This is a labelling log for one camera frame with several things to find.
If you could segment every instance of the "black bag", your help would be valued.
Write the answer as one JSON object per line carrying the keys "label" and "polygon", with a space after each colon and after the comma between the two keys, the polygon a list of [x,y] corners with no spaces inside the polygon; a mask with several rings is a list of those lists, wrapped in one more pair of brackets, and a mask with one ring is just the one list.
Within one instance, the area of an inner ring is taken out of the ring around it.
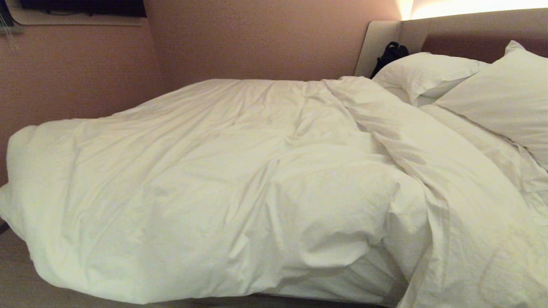
{"label": "black bag", "polygon": [[373,70],[371,78],[375,77],[380,69],[388,63],[408,55],[409,51],[407,50],[407,47],[400,45],[396,42],[390,42],[384,49],[383,55],[380,58],[377,58],[377,66],[375,67],[375,70]]}

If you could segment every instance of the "floor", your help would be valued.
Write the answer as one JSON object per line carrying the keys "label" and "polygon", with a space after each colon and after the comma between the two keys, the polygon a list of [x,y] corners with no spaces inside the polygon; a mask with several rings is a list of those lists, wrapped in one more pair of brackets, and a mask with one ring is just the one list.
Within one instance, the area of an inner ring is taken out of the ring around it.
{"label": "floor", "polygon": [[34,270],[28,250],[12,230],[0,235],[0,308],[380,308],[316,300],[251,295],[240,298],[178,300],[134,305],[95,298],[43,281]]}

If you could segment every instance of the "bed frame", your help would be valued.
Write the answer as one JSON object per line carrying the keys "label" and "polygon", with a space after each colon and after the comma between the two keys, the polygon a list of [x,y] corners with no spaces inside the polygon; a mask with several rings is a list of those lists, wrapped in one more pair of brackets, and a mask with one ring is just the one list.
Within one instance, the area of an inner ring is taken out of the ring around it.
{"label": "bed frame", "polygon": [[410,53],[431,52],[492,63],[513,39],[548,57],[548,8],[444,16],[408,21],[372,21],[367,28],[355,76],[371,76],[376,58],[396,41]]}

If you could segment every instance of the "headboard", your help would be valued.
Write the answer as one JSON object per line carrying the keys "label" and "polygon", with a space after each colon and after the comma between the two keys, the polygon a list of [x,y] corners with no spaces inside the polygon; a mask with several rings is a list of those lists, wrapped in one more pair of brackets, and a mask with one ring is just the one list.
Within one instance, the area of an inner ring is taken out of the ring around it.
{"label": "headboard", "polygon": [[407,21],[372,21],[363,42],[355,76],[369,77],[390,41],[411,53],[436,54],[494,62],[511,39],[548,56],[548,8],[508,10]]}

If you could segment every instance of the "duvet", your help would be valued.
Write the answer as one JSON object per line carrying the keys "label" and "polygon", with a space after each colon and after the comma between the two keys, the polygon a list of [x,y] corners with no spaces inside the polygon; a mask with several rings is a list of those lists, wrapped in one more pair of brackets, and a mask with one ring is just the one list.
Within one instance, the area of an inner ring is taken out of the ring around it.
{"label": "duvet", "polygon": [[363,77],[211,80],[26,127],[0,215],[49,283],[149,303],[237,296],[382,245],[399,307],[546,307],[546,239],[469,142]]}

